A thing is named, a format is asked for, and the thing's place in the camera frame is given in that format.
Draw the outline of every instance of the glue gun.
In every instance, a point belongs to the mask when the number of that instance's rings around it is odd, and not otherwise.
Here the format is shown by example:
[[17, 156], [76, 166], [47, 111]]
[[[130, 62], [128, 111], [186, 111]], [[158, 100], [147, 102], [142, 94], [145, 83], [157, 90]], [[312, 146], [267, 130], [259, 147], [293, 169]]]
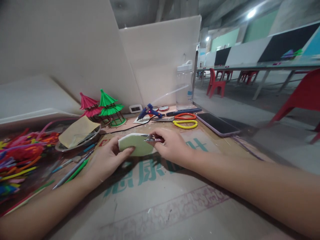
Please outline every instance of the glue gun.
[[158, 113], [155, 110], [153, 110], [153, 106], [151, 105], [151, 103], [149, 103], [148, 106], [141, 111], [141, 113], [138, 116], [138, 121], [140, 119], [144, 118], [144, 116], [147, 114], [153, 114], [153, 115], [158, 116], [158, 118], [162, 118], [161, 113]]

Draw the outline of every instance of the metal plate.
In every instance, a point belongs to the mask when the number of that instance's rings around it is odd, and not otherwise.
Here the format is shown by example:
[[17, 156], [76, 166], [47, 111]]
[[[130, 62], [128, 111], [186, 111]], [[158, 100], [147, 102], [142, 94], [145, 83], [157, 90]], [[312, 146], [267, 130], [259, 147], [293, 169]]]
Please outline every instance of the metal plate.
[[55, 149], [59, 152], [67, 152], [67, 151], [70, 151], [70, 150], [73, 150], [73, 149], [76, 149], [78, 147], [81, 147], [87, 143], [89, 143], [90, 141], [92, 141], [100, 132], [101, 130], [101, 125], [99, 125], [98, 127], [96, 127], [92, 132], [94, 133], [93, 136], [91, 136], [90, 138], [88, 138], [87, 140], [85, 141], [82, 141], [80, 142], [77, 146], [75, 147], [72, 147], [72, 148], [67, 148], [65, 147], [60, 141], [57, 142], [56, 146], [55, 146]]

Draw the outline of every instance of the yellow-handled scissors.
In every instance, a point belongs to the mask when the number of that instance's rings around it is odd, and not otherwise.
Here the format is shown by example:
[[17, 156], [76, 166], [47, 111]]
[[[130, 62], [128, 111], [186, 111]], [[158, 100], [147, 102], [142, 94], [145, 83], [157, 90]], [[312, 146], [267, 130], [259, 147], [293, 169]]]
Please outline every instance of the yellow-handled scissors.
[[[191, 116], [191, 118], [182, 117], [182, 116], [185, 116], [185, 115], [189, 115], [189, 116]], [[197, 118], [197, 116], [195, 114], [192, 114], [192, 113], [181, 113], [181, 114], [178, 114], [177, 116], [174, 116], [172, 118], [159, 118], [159, 119], [155, 119], [153, 121], [155, 121], [155, 122], [173, 122], [173, 124], [176, 125], [179, 128], [182, 128], [182, 129], [193, 129], [193, 128], [196, 128], [198, 126], [198, 122], [195, 121], [196, 118]], [[192, 125], [192, 126], [183, 126], [183, 125], [180, 125], [180, 123], [194, 123], [194, 125]]]

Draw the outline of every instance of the concrete floor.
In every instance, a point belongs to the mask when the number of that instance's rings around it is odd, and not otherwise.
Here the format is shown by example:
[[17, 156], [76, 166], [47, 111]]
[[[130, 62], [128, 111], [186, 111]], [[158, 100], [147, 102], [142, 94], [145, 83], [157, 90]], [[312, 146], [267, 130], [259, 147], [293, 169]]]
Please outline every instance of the concrete floor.
[[[313, 129], [320, 121], [320, 112], [296, 108], [272, 127], [266, 127], [299, 81], [289, 83], [279, 96], [277, 90], [281, 85], [268, 85], [283, 82], [288, 74], [288, 71], [271, 72], [256, 101], [252, 98], [264, 72], [259, 73], [253, 86], [242, 84], [235, 88], [236, 80], [228, 82], [224, 98], [216, 94], [211, 99], [206, 96], [210, 75], [204, 79], [203, 86], [196, 78], [194, 103], [240, 128], [244, 139], [275, 161], [320, 174], [320, 141], [309, 144], [316, 135]], [[232, 78], [238, 75], [239, 72], [234, 72]], [[303, 76], [297, 74], [292, 80]]]

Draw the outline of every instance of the forearm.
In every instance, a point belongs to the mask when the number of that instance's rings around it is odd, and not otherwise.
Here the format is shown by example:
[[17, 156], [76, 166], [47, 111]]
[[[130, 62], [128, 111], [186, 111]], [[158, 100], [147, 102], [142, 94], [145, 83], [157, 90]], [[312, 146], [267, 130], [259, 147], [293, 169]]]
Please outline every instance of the forearm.
[[81, 177], [0, 218], [0, 239], [41, 239], [93, 188]]
[[185, 167], [294, 230], [311, 237], [320, 236], [318, 175], [275, 163], [202, 151], [194, 151]]

